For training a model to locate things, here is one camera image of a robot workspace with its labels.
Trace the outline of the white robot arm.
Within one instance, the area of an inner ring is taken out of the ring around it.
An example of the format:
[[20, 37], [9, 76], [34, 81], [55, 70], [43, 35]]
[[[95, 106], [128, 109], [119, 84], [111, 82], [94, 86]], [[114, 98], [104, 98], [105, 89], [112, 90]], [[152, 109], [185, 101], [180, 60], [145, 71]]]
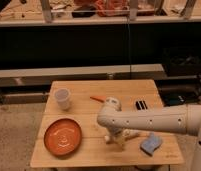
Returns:
[[124, 128], [196, 136], [190, 171], [201, 171], [201, 105], [121, 111], [120, 101], [109, 97], [97, 115], [97, 122], [111, 134]]

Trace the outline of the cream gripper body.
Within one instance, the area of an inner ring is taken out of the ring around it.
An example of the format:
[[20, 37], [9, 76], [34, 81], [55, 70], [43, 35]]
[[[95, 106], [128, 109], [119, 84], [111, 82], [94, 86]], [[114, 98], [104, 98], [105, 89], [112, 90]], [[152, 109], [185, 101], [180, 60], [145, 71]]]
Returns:
[[123, 129], [116, 135], [105, 135], [104, 140], [106, 144], [117, 144], [121, 149], [125, 148], [125, 142], [127, 140], [136, 138], [139, 135], [138, 130], [132, 130], [132, 129]]

